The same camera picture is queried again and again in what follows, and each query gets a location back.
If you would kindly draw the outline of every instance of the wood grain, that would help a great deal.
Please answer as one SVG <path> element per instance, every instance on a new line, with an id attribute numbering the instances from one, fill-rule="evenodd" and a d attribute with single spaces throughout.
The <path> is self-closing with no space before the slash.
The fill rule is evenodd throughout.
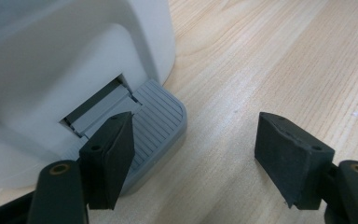
<path id="1" fill-rule="evenodd" d="M 260 111 L 358 160 L 358 1 L 170 0 L 176 62 L 165 88 L 186 138 L 115 211 L 91 223 L 324 223 L 289 209 L 254 159 Z M 31 189 L 2 190 L 0 204 Z"/>

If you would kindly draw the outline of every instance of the black mounting arm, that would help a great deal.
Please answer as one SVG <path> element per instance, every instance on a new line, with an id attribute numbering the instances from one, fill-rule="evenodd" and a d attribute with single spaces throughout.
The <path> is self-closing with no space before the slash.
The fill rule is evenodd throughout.
<path id="1" fill-rule="evenodd" d="M 317 210 L 326 223 L 358 223 L 358 161 L 332 163 L 335 150 L 290 120 L 261 112 L 255 158 L 289 207 Z"/>
<path id="2" fill-rule="evenodd" d="M 135 155 L 132 114 L 108 119 L 80 151 L 39 174 L 36 190 L 0 207 L 0 223 L 89 223 L 89 209 L 114 209 Z"/>

